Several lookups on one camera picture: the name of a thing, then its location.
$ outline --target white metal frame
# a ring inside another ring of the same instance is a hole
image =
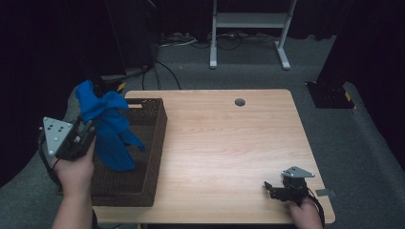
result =
[[[283,69],[289,70],[284,44],[286,42],[289,24],[291,23],[297,0],[291,0],[286,13],[245,13],[245,12],[217,12],[217,0],[214,0],[212,12],[212,40],[209,67],[216,69],[217,62],[217,28],[279,28],[283,29],[280,41],[274,45],[280,56]]]

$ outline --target wooden table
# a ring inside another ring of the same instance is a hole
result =
[[[94,207],[100,222],[292,223],[288,205],[272,199],[264,181],[283,187],[292,165],[315,173],[308,187],[324,189],[304,128],[287,90],[135,91],[128,98],[162,98],[167,112],[158,189],[152,207]],[[242,98],[245,105],[235,105]],[[328,197],[318,197],[326,223]]]

